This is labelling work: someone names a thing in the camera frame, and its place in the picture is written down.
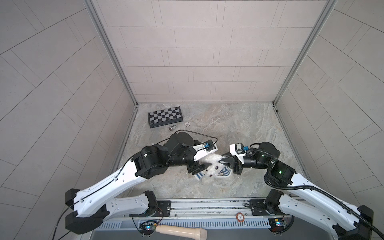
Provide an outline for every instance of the black cable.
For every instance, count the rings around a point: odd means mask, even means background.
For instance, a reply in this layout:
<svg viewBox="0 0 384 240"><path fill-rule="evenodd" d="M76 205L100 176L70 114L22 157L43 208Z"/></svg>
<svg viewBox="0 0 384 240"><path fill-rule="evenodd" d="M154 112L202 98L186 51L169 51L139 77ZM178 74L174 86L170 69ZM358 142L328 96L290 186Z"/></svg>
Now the black cable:
<svg viewBox="0 0 384 240"><path fill-rule="evenodd" d="M314 186L311 186L311 185L300 185L300 186L296 186L296 187L280 187L280 186L276 186L276 185L273 185L272 183L269 182L268 178L269 178L269 175L271 174L271 171L272 171L272 168L273 168L273 164L270 164L268 166L268 169L267 169L267 173L264 175L264 181L265 183L272 187L272 188L275 188L275 189L280 189L280 190L300 190L300 189L310 189L310 190L313 190L313 191L317 191L323 195L325 195L326 197L328 197L329 199L331 199L332 201L334 201L335 203L339 204L342 208L344 208L345 210L347 210L347 212L349 214L352 214L354 215L355 217L357 217L359 220L361 220L365 225L367 225L372 231L374 231L375 233L377 233L382 239L384 239L384 234L378 230L372 223L370 223L368 220L366 220L365 218L363 218L362 216L360 216L357 212L355 212L354 210L352 210L351 208L349 208L347 205L345 205L342 201L340 201L339 199L335 198L334 196L332 196L331 194L327 193L326 191L322 190L322 189L319 189L317 187L314 187Z"/></svg>
<svg viewBox="0 0 384 240"><path fill-rule="evenodd" d="M136 226L136 223L135 223L135 221L133 220L133 217L131 217L132 218L132 222L133 222L133 224L135 225L135 227L136 227L136 229L139 231L139 233L141 234L141 232L140 232L140 230L137 228L137 226Z"/></svg>
<svg viewBox="0 0 384 240"><path fill-rule="evenodd" d="M253 145L260 145L261 142L257 142L257 143L252 143L251 145L249 145L249 147L252 147Z"/></svg>
<svg viewBox="0 0 384 240"><path fill-rule="evenodd" d="M205 136L205 137L212 137L212 136L208 136L208 135L205 135L205 134L202 134L202 133L198 133L198 132L193 132L193 131L189 131L189 130L177 130L175 131L175 133L177 132L191 132L191 133L195 133L195 134L198 134L198 135L202 135L202 136ZM217 137L213 137L214 139L216 139L216 141L213 143L213 145L215 145L218 141L218 138ZM166 140L168 140L170 138L167 138L167 139L164 139L164 140L161 140L160 142L156 143L156 144L159 144L161 142L164 142Z"/></svg>
<svg viewBox="0 0 384 240"><path fill-rule="evenodd" d="M61 238L59 238L58 240L62 239L63 237L65 237L68 233L70 233L71 231L68 231L66 234L64 234Z"/></svg>
<svg viewBox="0 0 384 240"><path fill-rule="evenodd" d="M159 144L159 143L161 143L161 142L164 142L164 141L166 141L166 140L168 140L168 139L170 139L170 138L167 138L167 139L161 140L160 142L158 142L158 143L156 143L156 144Z"/></svg>
<svg viewBox="0 0 384 240"><path fill-rule="evenodd" d="M285 227L283 230L281 230L281 231L279 231L279 232L273 232L273 233L275 233L275 234L281 234L281 233L283 233L283 232L288 231L288 230L291 228L291 226L293 225L293 221L294 221L294 220L295 220L295 216L292 215L291 221L289 222L289 224L288 224L287 227Z"/></svg>
<svg viewBox="0 0 384 240"><path fill-rule="evenodd" d="M274 154L267 152L267 151L264 151L264 150L261 150L261 149L258 149L258 148L253 148L253 147L247 150L247 156L251 157L251 156L255 155L257 152L264 154L264 155L267 155L268 157L271 157L271 158L277 160L277 156L275 156Z"/></svg>
<svg viewBox="0 0 384 240"><path fill-rule="evenodd" d="M81 198L81 200L84 200L84 199L86 199L87 197L91 196L92 194L94 194L94 193L100 191L101 189L105 188L106 186L108 186L108 185L109 185L111 182L113 182L113 181L114 181L114 179L112 179L109 183L105 184L104 186L102 186L102 187L99 188L98 190L94 191L93 193L88 194L88 195L85 196L84 198ZM77 201L77 202L75 202L74 204L72 204L71 206L69 206L69 207L68 207L68 208L61 214L61 216L60 216L59 219L57 220L57 223L56 223L56 226L55 226L55 230L54 230L54 232L53 232L52 240L55 238L56 230L57 230L57 226L59 225L60 219L63 217L64 213L65 213L68 209L70 209L71 207L73 207L73 206L74 206L76 203L78 203L78 202L79 202L79 201Z"/></svg>
<svg viewBox="0 0 384 240"><path fill-rule="evenodd" d="M257 209L257 210L267 210L267 208L259 208L259 207L256 207L256 206L254 206L254 205L248 204L248 203L245 203L245 204L244 204L244 207L255 208L255 209Z"/></svg>
<svg viewBox="0 0 384 240"><path fill-rule="evenodd" d="M202 133L199 133L199 132L193 132L193 131L189 131L189 130L177 130L175 131L175 133L177 132L191 132L191 133L194 133L194 134L198 134L198 135L201 135L201 136L204 136L204 137L213 137L213 136L208 136L208 135L205 135L205 134L202 134ZM217 137L213 137L216 139L216 141L213 143L213 145L215 145L218 141L218 138Z"/></svg>
<svg viewBox="0 0 384 240"><path fill-rule="evenodd" d="M56 223L56 226L55 226L55 230L53 231L53 236L52 236L52 240L55 238L55 235L56 235L56 230L57 230L57 226L59 225L59 222L60 222L60 219L63 217L64 213L70 209L71 207L73 207L76 203L78 203L79 201L75 202L74 204L72 204L71 206L69 206L67 209L65 209L65 211L63 211L63 213L60 215L59 219L57 220L57 223Z"/></svg>

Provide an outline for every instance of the metal base plate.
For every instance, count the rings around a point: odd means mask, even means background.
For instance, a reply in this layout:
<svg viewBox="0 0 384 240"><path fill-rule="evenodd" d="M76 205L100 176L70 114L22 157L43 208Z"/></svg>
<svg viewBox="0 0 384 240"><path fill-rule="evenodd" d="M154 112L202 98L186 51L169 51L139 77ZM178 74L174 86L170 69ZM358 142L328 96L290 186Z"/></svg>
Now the metal base plate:
<svg viewBox="0 0 384 240"><path fill-rule="evenodd" d="M260 208L260 209L265 208L264 199L251 199L251 200L249 200L249 204L252 206L255 206L257 208ZM269 215L269 213L267 211L260 210L257 208L251 208L252 216Z"/></svg>
<svg viewBox="0 0 384 240"><path fill-rule="evenodd" d="M171 201L157 201L157 204L159 205L158 208L161 209L160 213L162 214L159 215L158 211L156 211L151 217L169 217Z"/></svg>

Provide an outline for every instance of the metal frame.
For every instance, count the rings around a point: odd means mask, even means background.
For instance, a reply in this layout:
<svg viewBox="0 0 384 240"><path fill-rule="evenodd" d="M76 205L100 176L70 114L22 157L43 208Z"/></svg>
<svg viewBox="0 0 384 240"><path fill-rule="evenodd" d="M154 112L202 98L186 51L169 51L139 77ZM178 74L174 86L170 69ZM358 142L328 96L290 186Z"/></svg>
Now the metal frame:
<svg viewBox="0 0 384 240"><path fill-rule="evenodd" d="M307 173L307 169L305 168L305 164L303 163L303 160L301 159L300 157L300 154L299 152L297 151L295 145L293 144L293 141L292 141L292 138L291 138L291 135L289 134L288 130L287 130L287 127L285 126L285 123L283 121L283 118L281 117L280 113L277 111L277 107L276 105L273 105L273 110L275 111L275 114L277 116L277 119L279 120L280 122L280 125L285 133L285 136L287 137L287 140L288 140L288 143L289 145L291 146L291 149L293 151L293 154L294 156L296 157L296 160L297 162L299 163L300 165L300 168L302 169L302 173L303 175L305 176L305 178L309 179L312 181L311 177L309 176L309 174Z"/></svg>
<svg viewBox="0 0 384 240"><path fill-rule="evenodd" d="M312 28L311 33L309 34L307 40L305 41L302 49L299 52L299 55L296 57L296 60L294 64L292 65L292 68L290 69L285 81L283 82L283 85L281 86L279 92L276 95L276 98L273 100L273 104L276 105L283 95L284 91L287 89L289 83L291 82L293 76L297 72L297 69L299 69L301 63L304 60L304 57L307 55L309 49L311 48L313 42L315 41L317 35L319 35L319 32L321 28L323 27L325 21L328 19L329 15L331 14L331 11L333 10L333 7L335 6L337 0L327 0L325 3L325 6L323 10L320 13L319 18L317 19L315 25Z"/></svg>
<svg viewBox="0 0 384 240"><path fill-rule="evenodd" d="M125 145L126 145L126 143L128 141L129 135L131 134L133 122L135 121L135 118L136 118L137 110L138 110L137 107L135 107L133 109L133 112L131 114L131 119L129 120L129 124L127 126L125 135L123 137L123 141L121 142L121 145L120 145L120 148L119 148L119 152L118 152L118 154L116 156L116 159L115 159L115 161L113 163L113 166L111 167L111 170L109 171L109 173L115 172L119 168L119 165L120 165L120 162L121 162L121 158L122 158L122 155L124 153Z"/></svg>
<svg viewBox="0 0 384 240"><path fill-rule="evenodd" d="M276 95L276 98L272 102L273 109L274 109L276 116L277 116L277 118L278 118L278 120L279 120L279 122L283 128L285 136L287 137L287 140L288 140L288 142L292 148L292 151L293 151L301 169L303 170L304 176L307 179L311 179L311 178L306 171L305 164L304 164L302 158L300 157L299 152L297 151L295 145L293 144L291 135L289 134L287 127L285 126L283 118L281 117L280 113L278 112L277 104L281 100L281 96L283 95L284 91L287 89L289 83L292 81L295 73L299 69L301 63L303 62L309 49L311 48L312 44L314 43L316 37L319 35L321 28L323 27L323 25L325 24L325 21L328 19L329 15L331 14L333 7L335 6L336 2L337 2L337 0L327 0L327 2L325 3L325 6L324 6L323 10L321 11L320 16L318 17L314 27L312 28L311 33L309 34L309 36L308 36L307 40L305 41L302 49L300 50L299 55L296 57L296 60L293 64L292 68L290 69L285 81L283 82L283 85L281 86L278 94Z"/></svg>
<svg viewBox="0 0 384 240"><path fill-rule="evenodd" d="M118 58L116 57L116 53L114 52L113 50L113 47L111 45L111 42L109 41L109 38L107 36L107 33L105 32L105 29L103 27L103 25L101 24L101 21L100 21L100 18L99 18L99 15L97 14L96 12L96 9L93 5L93 2L92 0L84 0L84 5L85 5L85 8L87 9L88 13L89 13L89 16L91 17L91 20L96 28L96 31L98 32L100 38L101 38L101 41L103 42L104 46L106 47L107 49L107 52L108 52L108 55L110 56L111 60L112 60L112 64L113 66L115 67L120 79L122 80L125 88L127 89L135 107L137 107L137 101L136 101L136 98L135 96L133 95L133 92L132 92L132 89L130 88L129 84L128 84L128 80L127 78L125 77L125 74L121 68L121 65L119 63L119 60Z"/></svg>
<svg viewBox="0 0 384 240"><path fill-rule="evenodd" d="M134 104L134 109L133 109L133 112L131 114L131 118L129 120L128 127L126 129L126 133L125 133L123 141L120 145L119 152L116 156L116 159L114 160L113 166L111 167L110 172L109 172L109 173L112 173L112 172L115 172L119 168L119 164L120 164L120 161L121 161L124 149L125 149L125 144L127 143L128 136L131 133L133 122L134 122L136 114L137 114L137 104L138 103L137 103L137 100L136 100L136 98L132 92L131 87L129 86L128 80L127 80L127 78L126 78L126 76L125 76L125 74L121 68L119 60L116 56L116 53L113 50L111 42L110 42L110 40L109 40L109 38L105 32L105 29L104 29L101 21L100 21L100 17L99 17L99 15L98 15L98 13L97 13L94 5L93 5L92 0L84 0L84 5L88 11L89 16L91 17L91 20L92 20L100 38L101 38L103 45L106 47L107 53L111 58L112 64L115 67L117 74L119 75L125 89L127 89L128 94L131 97L132 102Z"/></svg>

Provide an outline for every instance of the screw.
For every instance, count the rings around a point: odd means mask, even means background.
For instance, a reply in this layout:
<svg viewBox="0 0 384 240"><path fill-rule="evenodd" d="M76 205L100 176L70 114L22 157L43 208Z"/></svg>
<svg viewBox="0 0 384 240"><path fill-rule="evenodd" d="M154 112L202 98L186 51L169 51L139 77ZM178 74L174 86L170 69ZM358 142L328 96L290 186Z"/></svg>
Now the screw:
<svg viewBox="0 0 384 240"><path fill-rule="evenodd" d="M172 131L175 128L176 128L176 125L172 125L172 126L169 127L169 130Z"/></svg>

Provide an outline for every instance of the red circular sticker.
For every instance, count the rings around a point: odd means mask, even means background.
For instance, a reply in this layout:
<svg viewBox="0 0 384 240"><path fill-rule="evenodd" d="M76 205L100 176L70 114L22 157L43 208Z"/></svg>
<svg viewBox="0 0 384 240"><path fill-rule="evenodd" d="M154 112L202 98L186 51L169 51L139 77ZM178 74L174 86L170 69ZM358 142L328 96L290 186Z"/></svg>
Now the red circular sticker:
<svg viewBox="0 0 384 240"><path fill-rule="evenodd" d="M244 214L242 214L241 212L237 213L236 214L236 220L239 221L239 222L244 222Z"/></svg>

